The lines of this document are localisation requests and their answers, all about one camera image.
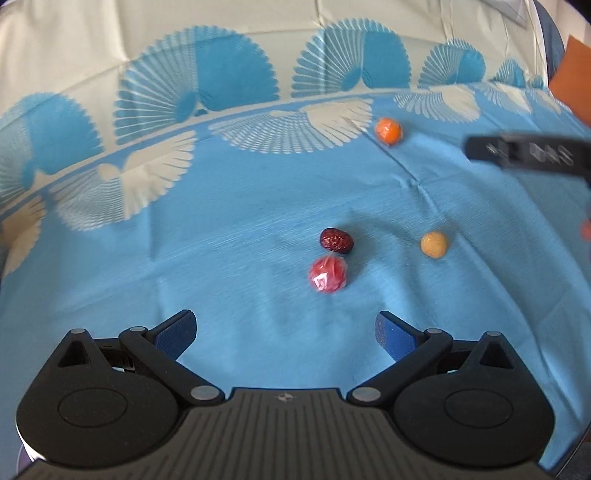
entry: candy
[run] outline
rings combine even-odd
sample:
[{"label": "candy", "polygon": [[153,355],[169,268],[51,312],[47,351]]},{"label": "candy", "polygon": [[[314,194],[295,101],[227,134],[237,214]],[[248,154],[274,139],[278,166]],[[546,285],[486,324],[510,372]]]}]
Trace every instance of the candy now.
[{"label": "candy", "polygon": [[338,228],[325,228],[320,234],[320,245],[338,254],[348,254],[353,250],[353,238]]},{"label": "candy", "polygon": [[441,258],[447,252],[447,238],[441,232],[429,232],[421,240],[421,250],[431,258]]},{"label": "candy", "polygon": [[382,118],[375,124],[375,136],[391,147],[402,140],[402,127],[391,118]]},{"label": "candy", "polygon": [[335,255],[326,255],[312,263],[310,284],[321,293],[333,293],[347,284],[347,263]]}]

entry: yellow ball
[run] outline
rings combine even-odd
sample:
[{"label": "yellow ball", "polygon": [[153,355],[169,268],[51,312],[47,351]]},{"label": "yellow ball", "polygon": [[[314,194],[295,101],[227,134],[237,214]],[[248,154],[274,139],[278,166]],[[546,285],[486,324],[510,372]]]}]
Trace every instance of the yellow ball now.
[{"label": "yellow ball", "polygon": [[447,238],[441,232],[429,232],[421,240],[421,250],[431,258],[441,258],[447,252]]}]

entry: fan pattern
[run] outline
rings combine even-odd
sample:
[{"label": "fan pattern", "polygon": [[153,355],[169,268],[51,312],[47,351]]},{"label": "fan pattern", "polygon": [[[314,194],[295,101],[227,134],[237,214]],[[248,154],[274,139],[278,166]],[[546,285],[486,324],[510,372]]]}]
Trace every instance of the fan pattern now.
[{"label": "fan pattern", "polygon": [[[128,220],[165,196],[194,163],[198,127],[213,112],[232,115],[208,122],[204,135],[278,155],[360,138],[375,120],[367,95],[374,89],[388,89],[406,115],[455,124],[477,121],[482,102],[517,115],[531,113],[533,105],[568,111],[541,76],[526,74],[515,59],[495,70],[487,74],[482,53],[452,39],[430,50],[413,86],[400,36],[367,18],[342,20],[316,32],[294,66],[289,95],[316,98],[265,109],[280,100],[280,91],[267,54],[253,39],[206,25],[174,32],[132,61],[119,82],[115,141],[138,143],[124,158],[103,154],[92,118],[66,95],[28,95],[0,116],[2,275],[26,262],[51,210],[70,229],[89,231]],[[235,110],[245,106],[246,112]],[[183,124],[191,119],[197,126],[187,129]],[[155,135],[161,138],[151,140]]]}]

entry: orange ball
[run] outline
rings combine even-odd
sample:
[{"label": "orange ball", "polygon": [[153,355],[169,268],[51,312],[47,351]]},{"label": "orange ball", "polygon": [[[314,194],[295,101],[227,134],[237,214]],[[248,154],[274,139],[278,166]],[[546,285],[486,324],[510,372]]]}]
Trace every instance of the orange ball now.
[{"label": "orange ball", "polygon": [[581,225],[581,236],[586,242],[591,242],[591,220],[585,220]]},{"label": "orange ball", "polygon": [[429,232],[421,240],[421,250],[431,258],[441,258],[446,254],[449,243],[441,232]]},{"label": "orange ball", "polygon": [[375,124],[375,136],[391,147],[402,140],[402,127],[391,118],[382,118]]}]

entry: blue fabric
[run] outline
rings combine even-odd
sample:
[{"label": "blue fabric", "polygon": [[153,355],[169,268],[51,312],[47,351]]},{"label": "blue fabric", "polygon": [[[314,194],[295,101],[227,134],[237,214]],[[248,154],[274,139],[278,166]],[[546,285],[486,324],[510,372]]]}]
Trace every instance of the blue fabric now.
[{"label": "blue fabric", "polygon": [[564,57],[564,43],[560,37],[558,27],[544,6],[534,0],[535,8],[538,11],[538,17],[542,26],[544,35],[544,45],[546,50],[546,62],[548,65],[548,79],[551,80],[556,74],[556,70]]},{"label": "blue fabric", "polygon": [[[167,139],[197,138],[193,164],[166,196],[101,228],[72,228],[84,225],[72,212],[88,214],[75,210],[80,197],[64,206],[52,196],[59,189],[42,190],[47,215],[38,243],[0,292],[0,478],[14,473],[18,401],[69,329],[112,337],[181,309],[195,312],[199,332],[180,361],[226,392],[348,391],[391,364],[374,337],[381,310],[459,339],[500,330],[556,412],[542,459],[551,467],[591,420],[591,264],[579,236],[589,192],[576,179],[471,163],[461,145],[467,135],[500,129],[589,139],[591,132],[564,108],[548,109],[542,90],[527,91],[531,112],[523,113],[507,109],[488,85],[446,88],[473,92],[475,121],[460,122],[465,111],[449,116],[441,106],[447,90],[425,93],[410,109],[407,93],[365,94],[355,105],[371,109],[368,133],[339,148],[263,154],[264,142],[244,139],[252,125],[274,132],[268,119],[299,118],[348,98],[279,113],[266,107],[132,144],[99,161],[121,165]],[[371,134],[383,116],[404,129],[391,149]],[[299,128],[310,129],[292,124]],[[308,285],[307,269],[324,254],[318,235],[329,226],[348,231],[356,245],[346,257],[347,286],[324,295]],[[451,240],[438,261],[419,247],[434,229]]]}]

